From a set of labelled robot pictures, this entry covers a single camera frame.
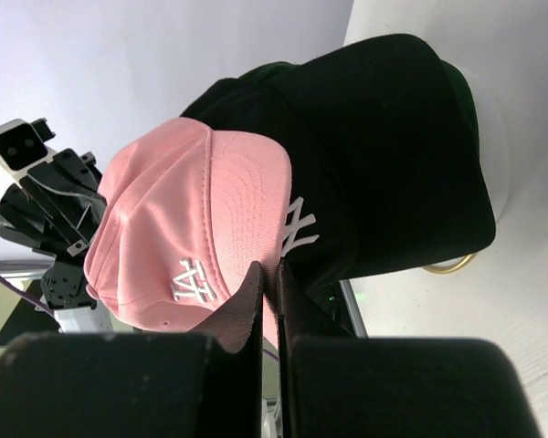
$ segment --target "white ny logo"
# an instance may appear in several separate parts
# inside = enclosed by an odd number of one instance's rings
[[[180,297],[196,297],[200,303],[205,303],[207,296],[211,301],[215,301],[216,294],[211,286],[209,286],[209,283],[207,283],[205,270],[201,262],[196,259],[195,268],[191,267],[191,260],[188,258],[184,258],[179,263],[184,266],[186,272],[173,278],[174,285],[171,285],[171,288],[174,300],[178,301]],[[201,280],[200,285],[197,283],[196,276],[199,276]]]
[[[289,207],[289,214],[292,213],[292,220],[290,224],[284,227],[284,239],[286,241],[282,247],[282,256],[285,256],[291,249],[296,248],[297,246],[313,244],[319,238],[319,235],[311,235],[309,237],[302,237],[296,239],[296,234],[301,228],[316,224],[317,219],[314,217],[314,214],[309,214],[300,219],[300,212],[302,210],[302,204],[304,199],[302,196],[299,196],[294,200],[294,202]]]

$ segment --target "cap stitching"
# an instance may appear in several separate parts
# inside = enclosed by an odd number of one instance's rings
[[[213,131],[210,129],[207,129],[207,142],[205,145],[209,144],[211,147],[211,153],[213,156],[213,137],[212,134]],[[215,243],[213,245],[213,251],[211,250],[211,236],[213,235],[213,221],[211,221],[211,225],[209,225],[209,220],[211,219],[211,182],[207,181],[207,167],[211,166],[211,160],[209,160],[209,163],[207,165],[207,147],[205,146],[203,148],[203,183],[202,183],[202,190],[203,190],[203,222],[205,225],[205,243],[206,243],[206,249],[209,253],[209,257],[211,258],[211,263],[209,264],[210,269],[213,271],[214,278],[216,279],[219,288],[225,292],[226,294],[229,294],[231,297],[232,293],[227,290],[226,281],[221,276],[221,271],[217,269],[219,266],[217,261],[217,254],[215,251]]]

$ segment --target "camera module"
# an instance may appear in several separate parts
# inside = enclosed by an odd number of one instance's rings
[[[45,143],[28,123],[15,126],[0,134],[0,156],[13,171],[19,171],[45,158]]]

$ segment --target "white wall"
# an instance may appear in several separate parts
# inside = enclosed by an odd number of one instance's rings
[[[340,47],[352,3],[0,0],[0,124],[47,117],[56,149],[103,169],[217,79]],[[0,173],[0,198],[9,183]],[[0,259],[28,257],[0,240]]]
[[[495,242],[456,274],[353,281],[367,332],[498,343],[548,436],[548,0],[355,1],[347,43],[389,33],[424,38],[487,86],[505,131],[510,192]]]

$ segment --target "black baseball cap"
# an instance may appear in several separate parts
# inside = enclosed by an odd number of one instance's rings
[[[492,242],[478,130],[458,82],[419,38],[380,36],[258,82],[220,80],[183,116],[265,135],[287,150],[290,201],[301,200],[300,217],[316,219],[294,236],[310,243],[286,254],[308,288]]]

